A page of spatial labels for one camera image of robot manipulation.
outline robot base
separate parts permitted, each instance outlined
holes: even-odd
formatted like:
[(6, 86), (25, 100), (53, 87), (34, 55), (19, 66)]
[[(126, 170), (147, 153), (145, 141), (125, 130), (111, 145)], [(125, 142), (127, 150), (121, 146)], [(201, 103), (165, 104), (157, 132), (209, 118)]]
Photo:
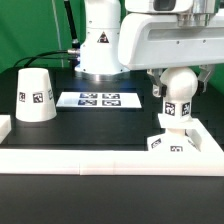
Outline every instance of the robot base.
[(130, 70), (124, 68), (123, 71), (116, 74), (91, 74), (83, 72), (79, 66), (75, 68), (75, 76), (91, 81), (116, 81), (130, 78)]

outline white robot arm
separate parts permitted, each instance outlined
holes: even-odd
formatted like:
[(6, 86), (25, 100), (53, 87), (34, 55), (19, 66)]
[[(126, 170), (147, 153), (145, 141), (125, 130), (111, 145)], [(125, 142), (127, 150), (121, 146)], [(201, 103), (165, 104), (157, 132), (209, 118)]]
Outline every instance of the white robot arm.
[[(206, 143), (205, 131), (196, 130), (200, 122), (191, 118), (191, 98), (198, 83), (204, 83), (205, 91), (215, 64), (224, 62), (224, 10), (218, 12), (219, 3), (126, 0), (133, 13), (121, 26), (118, 58), (130, 70), (147, 69), (153, 94), (163, 97), (159, 120), (166, 132), (148, 138), (151, 151), (206, 152), (212, 148), (222, 152), (214, 140)], [(199, 77), (187, 68), (193, 65), (200, 66)]]
[(127, 72), (118, 61), (121, 6), (119, 0), (85, 0), (86, 40), (80, 48), (77, 76), (110, 80)]

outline green background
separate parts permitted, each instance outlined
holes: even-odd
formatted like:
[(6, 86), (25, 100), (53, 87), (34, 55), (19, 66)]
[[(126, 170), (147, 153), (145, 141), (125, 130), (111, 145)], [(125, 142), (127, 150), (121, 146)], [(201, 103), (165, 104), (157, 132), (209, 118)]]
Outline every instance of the green background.
[[(84, 0), (70, 0), (79, 41), (85, 40)], [(55, 0), (62, 49), (71, 47), (63, 0)], [(125, 16), (121, 0), (122, 18)], [(59, 49), (52, 0), (1, 1), (0, 73), (24, 57)], [(62, 66), (60, 60), (38, 60), (38, 66)], [(218, 65), (211, 83), (224, 94), (224, 65)]]

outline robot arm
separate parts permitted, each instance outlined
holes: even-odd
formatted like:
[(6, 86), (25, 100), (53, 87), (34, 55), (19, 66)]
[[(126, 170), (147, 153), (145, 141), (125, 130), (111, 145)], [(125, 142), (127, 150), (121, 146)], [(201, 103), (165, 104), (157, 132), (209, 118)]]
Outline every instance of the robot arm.
[[(161, 10), (155, 14), (155, 5)], [(174, 9), (164, 12), (167, 5)], [(123, 21), (118, 58), (130, 70), (149, 70), (154, 95), (163, 96), (158, 69), (200, 65), (199, 83), (202, 91), (214, 73), (214, 64), (224, 62), (224, 9), (220, 1), (194, 0), (185, 9), (175, 11), (182, 0), (126, 0), (127, 9), (134, 11)]]
[(86, 39), (80, 48), (77, 76), (113, 80), (128, 70), (118, 61), (121, 6), (119, 0), (84, 0)]

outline white block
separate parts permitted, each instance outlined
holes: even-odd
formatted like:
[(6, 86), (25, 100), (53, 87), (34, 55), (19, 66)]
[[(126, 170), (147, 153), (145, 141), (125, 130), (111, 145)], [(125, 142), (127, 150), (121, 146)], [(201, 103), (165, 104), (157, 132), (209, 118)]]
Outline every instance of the white block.
[(0, 173), (79, 175), (79, 151), (2, 149)]
[(10, 115), (0, 115), (0, 143), (11, 131)]

